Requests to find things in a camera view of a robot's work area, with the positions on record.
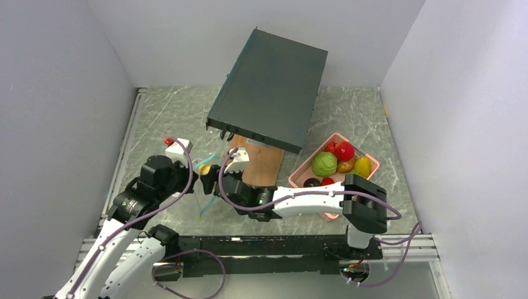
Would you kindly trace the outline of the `yellow toy walnut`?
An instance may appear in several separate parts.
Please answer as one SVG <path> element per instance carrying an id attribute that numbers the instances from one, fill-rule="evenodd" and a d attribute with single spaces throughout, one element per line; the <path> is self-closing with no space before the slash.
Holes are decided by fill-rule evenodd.
<path id="1" fill-rule="evenodd" d="M 210 173 L 210 170 L 211 170 L 211 165 L 210 164 L 202 164 L 198 167 L 198 171 L 199 171 L 199 175 L 200 176 L 206 176 Z"/>

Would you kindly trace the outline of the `red toy apple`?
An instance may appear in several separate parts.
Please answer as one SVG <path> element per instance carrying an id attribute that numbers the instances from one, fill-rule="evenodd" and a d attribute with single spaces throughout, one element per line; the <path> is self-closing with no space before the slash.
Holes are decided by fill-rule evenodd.
<path id="1" fill-rule="evenodd" d="M 339 161 L 349 161 L 355 156 L 355 148 L 348 141 L 337 143 L 332 151 Z"/>

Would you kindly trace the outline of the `pink perforated plastic basket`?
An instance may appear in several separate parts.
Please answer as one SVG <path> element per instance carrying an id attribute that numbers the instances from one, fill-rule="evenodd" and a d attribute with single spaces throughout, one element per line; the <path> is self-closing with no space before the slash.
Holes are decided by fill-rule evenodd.
<path id="1" fill-rule="evenodd" d="M 348 174 L 369 180 L 380 163 L 347 138 L 333 133 L 288 178 L 293 188 L 327 186 L 342 182 Z"/>

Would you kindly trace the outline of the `dark purple toy mangosteen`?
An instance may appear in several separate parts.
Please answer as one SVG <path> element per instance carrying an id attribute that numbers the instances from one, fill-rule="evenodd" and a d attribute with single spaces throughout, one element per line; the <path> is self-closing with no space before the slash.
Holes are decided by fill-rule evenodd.
<path id="1" fill-rule="evenodd" d="M 304 183 L 303 187 L 320 187 L 322 186 L 321 181 L 317 178 L 308 178 Z"/>

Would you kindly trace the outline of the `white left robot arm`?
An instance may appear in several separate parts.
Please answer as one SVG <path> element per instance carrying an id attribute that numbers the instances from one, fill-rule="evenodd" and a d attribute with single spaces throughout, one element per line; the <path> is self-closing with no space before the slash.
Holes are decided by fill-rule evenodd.
<path id="1" fill-rule="evenodd" d="M 160 260 L 174 260 L 179 253 L 179 235 L 157 225 L 138 249 L 123 263 L 119 262 L 148 221 L 162 211 L 160 205 L 173 194 L 181 198 L 191 193 L 197 178 L 186 152 L 149 157 L 139 176 L 114 198 L 87 256 L 53 297 L 123 298 L 142 271 Z"/>

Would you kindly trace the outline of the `clear zip top bag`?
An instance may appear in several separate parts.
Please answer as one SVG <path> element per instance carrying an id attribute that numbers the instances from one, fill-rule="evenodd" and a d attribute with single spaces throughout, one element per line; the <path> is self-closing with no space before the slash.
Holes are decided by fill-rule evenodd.
<path id="1" fill-rule="evenodd" d="M 195 162 L 195 165 L 194 165 L 194 170 L 195 171 L 198 171 L 198 167 L 202 164 L 210 164 L 211 165 L 211 161 L 213 159 L 215 159 L 217 157 L 217 152 L 216 151 L 213 151 L 211 153 L 209 153 L 208 157 L 206 158 L 196 158 L 194 160 Z M 212 192 L 212 188 L 214 186 L 213 183 L 211 183 L 210 181 L 208 181 L 208 177 L 207 175 L 206 176 L 200 176 L 199 175 L 199 182 L 202 183 L 202 190 L 204 192 L 204 194 L 210 194 Z M 205 205 L 202 205 L 202 202 L 200 201 L 200 199 L 198 198 L 198 195 L 197 194 L 194 194 L 195 196 L 195 200 L 196 200 L 196 204 L 197 204 L 197 209 L 198 209 L 198 218 L 197 218 L 197 221 L 198 222 L 201 222 L 202 219 L 203 219 L 203 215 L 205 214 L 205 212 L 208 210 L 208 208 L 214 203 L 214 200 L 215 200 L 215 197 L 213 196 L 212 199 Z"/>

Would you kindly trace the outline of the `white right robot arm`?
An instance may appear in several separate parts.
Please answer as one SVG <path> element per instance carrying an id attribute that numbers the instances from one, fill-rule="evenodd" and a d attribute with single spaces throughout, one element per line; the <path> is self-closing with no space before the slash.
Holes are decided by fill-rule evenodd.
<path id="1" fill-rule="evenodd" d="M 336 214 L 348 220 L 344 253 L 357 259 L 374 235 L 388 230 L 387 194 L 384 188 L 348 174 L 343 181 L 303 188 L 253 187 L 239 174 L 219 175 L 219 165 L 199 167 L 205 194 L 225 199 L 241 216 L 260 222 L 297 214 Z"/>

